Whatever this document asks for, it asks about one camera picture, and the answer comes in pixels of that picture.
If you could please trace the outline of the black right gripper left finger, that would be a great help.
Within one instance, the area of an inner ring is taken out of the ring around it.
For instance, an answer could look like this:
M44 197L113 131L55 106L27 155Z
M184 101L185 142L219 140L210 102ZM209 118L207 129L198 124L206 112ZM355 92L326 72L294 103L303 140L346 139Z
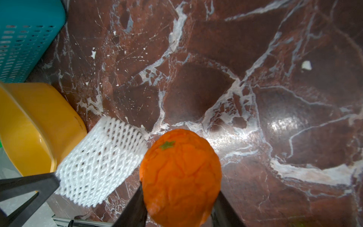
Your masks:
M146 221L147 209L144 204L142 185L140 185L112 227L145 227Z

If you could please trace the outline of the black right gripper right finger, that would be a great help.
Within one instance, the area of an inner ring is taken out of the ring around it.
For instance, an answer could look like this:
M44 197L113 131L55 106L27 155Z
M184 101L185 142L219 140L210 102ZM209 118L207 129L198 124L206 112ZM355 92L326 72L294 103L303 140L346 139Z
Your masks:
M211 213L213 227L246 227L220 191Z

